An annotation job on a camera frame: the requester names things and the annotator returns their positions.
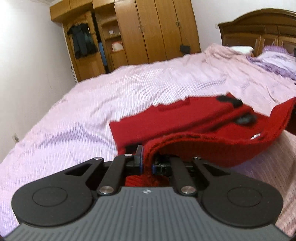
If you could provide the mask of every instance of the red cloth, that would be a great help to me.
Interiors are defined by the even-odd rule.
[[[111,122],[110,128],[118,153],[126,147],[144,145],[144,174],[128,177],[127,186],[167,185],[167,179],[151,174],[156,153],[174,154],[183,160],[201,156],[222,167],[232,167],[249,160],[268,148],[288,124],[296,98],[276,106],[270,117],[242,105],[216,97],[189,97],[171,105],[151,106],[144,112]],[[238,125],[235,119],[254,114],[257,121]]]

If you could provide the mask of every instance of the hanging clothes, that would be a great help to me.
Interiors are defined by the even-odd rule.
[[[98,52],[98,49],[89,32],[89,26],[87,23],[73,25],[67,34],[72,34],[76,59]]]

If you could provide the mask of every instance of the pillow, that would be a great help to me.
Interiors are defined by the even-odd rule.
[[[241,53],[241,54],[247,54],[247,55],[251,55],[251,53],[253,52],[253,48],[250,46],[232,46],[230,47],[231,49]]]
[[[247,59],[269,72],[296,80],[296,58],[279,46],[266,46],[257,58]]]

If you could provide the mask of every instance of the electrical outlet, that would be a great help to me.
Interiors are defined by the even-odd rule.
[[[19,138],[17,137],[17,134],[15,133],[12,135],[12,139],[15,143],[18,143],[20,141]]]

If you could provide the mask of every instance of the circular pad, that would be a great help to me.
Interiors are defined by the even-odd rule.
[[[253,207],[262,200],[260,192],[253,188],[234,188],[227,193],[228,200],[239,207]]]
[[[283,207],[272,186],[248,177],[226,175],[212,180],[202,205],[216,220],[235,227],[258,228],[275,223]]]
[[[64,202],[67,196],[67,192],[62,188],[47,187],[35,192],[33,200],[40,206],[53,207]]]
[[[92,194],[77,176],[52,175],[28,183],[12,197],[19,222],[52,227],[73,222],[90,208]]]

